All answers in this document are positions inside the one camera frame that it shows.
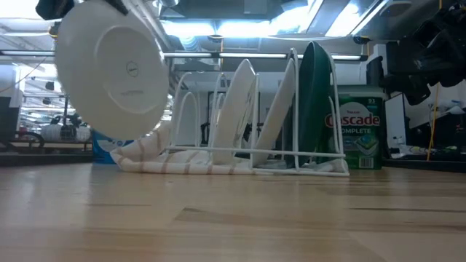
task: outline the cascade logo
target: cascade logo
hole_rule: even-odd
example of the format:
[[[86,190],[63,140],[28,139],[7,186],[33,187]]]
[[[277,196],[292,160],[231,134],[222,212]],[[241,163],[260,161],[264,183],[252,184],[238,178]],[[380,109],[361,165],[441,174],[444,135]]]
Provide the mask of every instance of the cascade logo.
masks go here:
[[[380,117],[374,116],[367,108],[359,103],[350,102],[340,107],[342,126],[379,126]],[[325,125],[333,127],[331,114],[325,117]]]

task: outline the label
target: label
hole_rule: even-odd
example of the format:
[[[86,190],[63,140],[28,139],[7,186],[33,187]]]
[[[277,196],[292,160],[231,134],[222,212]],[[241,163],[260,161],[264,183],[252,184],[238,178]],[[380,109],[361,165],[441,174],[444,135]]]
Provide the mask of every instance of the label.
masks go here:
[[[381,98],[340,98],[341,132],[344,153],[350,169],[382,168],[380,141],[382,136]],[[320,150],[334,153],[334,120],[331,114],[325,118]]]

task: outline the dish rack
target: dish rack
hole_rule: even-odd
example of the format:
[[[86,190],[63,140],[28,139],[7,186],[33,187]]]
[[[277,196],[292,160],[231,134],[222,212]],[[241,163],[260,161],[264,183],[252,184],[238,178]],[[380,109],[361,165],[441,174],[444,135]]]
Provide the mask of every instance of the dish rack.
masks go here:
[[[345,154],[343,148],[343,136],[341,132],[341,118],[340,118],[340,105],[339,105],[339,98],[338,98],[338,86],[336,83],[336,74],[335,72],[335,62],[330,54],[328,54],[328,59],[330,60],[331,64],[331,71],[332,71],[332,78],[333,78],[333,98],[331,96],[328,97],[328,102],[331,106],[331,114],[333,120],[333,142],[335,146],[336,153],[323,153],[323,152],[301,152],[299,151],[299,138],[298,138],[298,130],[299,130],[299,59],[302,58],[302,55],[298,55],[296,49],[291,48],[290,52],[286,56],[287,59],[294,58],[294,66],[295,66],[295,77],[296,77],[296,84],[295,84],[295,107],[293,111],[293,150],[292,151],[277,151],[277,150],[264,150],[264,149],[255,149],[256,141],[257,141],[257,121],[258,121],[258,89],[259,89],[259,74],[256,74],[256,86],[255,86],[255,96],[253,102],[253,128],[251,134],[251,148],[214,148],[212,147],[213,137],[215,136],[216,126],[214,124],[210,127],[210,135],[207,147],[200,146],[200,96],[197,92],[197,95],[194,95],[193,92],[187,92],[183,99],[181,100],[181,104],[173,105],[173,118],[172,121],[173,131],[171,138],[170,138],[170,146],[168,146],[167,150],[199,150],[199,151],[207,151],[207,152],[214,152],[214,151],[226,151],[231,153],[246,153],[250,154],[249,159],[249,168],[256,172],[270,172],[274,174],[290,174],[290,175],[323,175],[323,176],[336,176],[336,177],[346,177],[349,176],[350,173],[347,169],[346,162],[344,161]],[[177,103],[179,101],[180,96],[180,89],[183,85],[183,82],[187,76],[192,74],[191,72],[186,72],[180,79],[178,86],[175,91],[174,101]],[[224,94],[218,94],[218,88],[221,85],[221,79],[223,77],[223,73],[218,75],[216,80],[216,86],[213,93],[213,111],[210,117],[210,123],[214,123],[214,119],[217,118],[219,104],[222,98],[224,98]],[[192,99],[194,102],[194,110],[196,115],[196,126],[195,126],[195,139],[194,139],[194,146],[177,146],[175,145],[175,139],[178,136],[178,131],[183,115],[183,110],[185,103],[188,99]],[[276,169],[264,169],[264,168],[256,168],[253,167],[253,153],[263,153],[263,154],[281,154],[282,158],[284,155],[291,155],[294,156],[295,167],[293,169],[285,169],[285,170],[276,170]],[[320,156],[320,157],[327,157],[332,159],[337,159],[338,164],[341,165],[340,170],[341,172],[330,172],[330,170],[313,170],[309,167],[300,167],[298,158],[299,156]]]

